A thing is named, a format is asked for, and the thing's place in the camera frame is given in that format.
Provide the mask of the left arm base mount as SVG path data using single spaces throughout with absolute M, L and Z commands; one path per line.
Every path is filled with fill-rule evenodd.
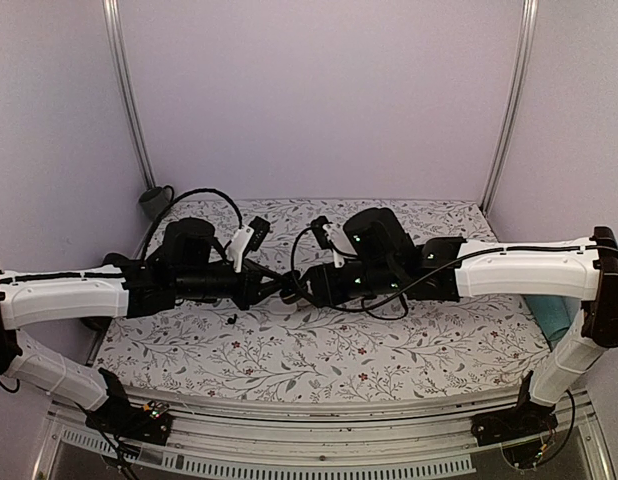
M 87 427 L 117 438 L 165 446 L 171 433 L 173 416 L 131 405 L 127 400 L 108 399 L 98 409 L 85 414 Z

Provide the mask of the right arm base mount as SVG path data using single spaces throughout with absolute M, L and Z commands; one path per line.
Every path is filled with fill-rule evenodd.
M 470 432 L 479 446 L 513 441 L 556 428 L 554 411 L 554 405 L 544 406 L 527 397 L 519 398 L 513 407 L 474 415 Z

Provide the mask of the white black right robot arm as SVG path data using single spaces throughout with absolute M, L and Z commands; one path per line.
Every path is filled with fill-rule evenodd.
M 458 237 L 414 243 L 388 208 L 363 210 L 342 227 L 324 217 L 309 227 L 329 263 L 310 267 L 296 287 L 317 307 L 375 298 L 450 301 L 491 294 L 558 296 L 580 307 L 565 336 L 528 374 L 506 427 L 526 436 L 571 385 L 618 348 L 618 245 L 613 231 L 553 243 L 498 243 Z

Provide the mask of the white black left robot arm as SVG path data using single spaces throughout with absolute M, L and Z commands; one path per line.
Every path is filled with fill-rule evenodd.
M 31 338 L 24 326 L 142 318 L 171 310 L 179 301 L 229 299 L 247 310 L 286 288 L 291 278 L 246 257 L 260 247 L 269 227 L 257 217 L 223 246 L 211 223 L 185 218 L 167 225 L 162 243 L 144 260 L 112 254 L 98 268 L 52 273 L 0 268 L 0 376 L 69 399 L 98 414 L 115 433 L 130 433 L 138 415 L 117 376 L 79 366 Z

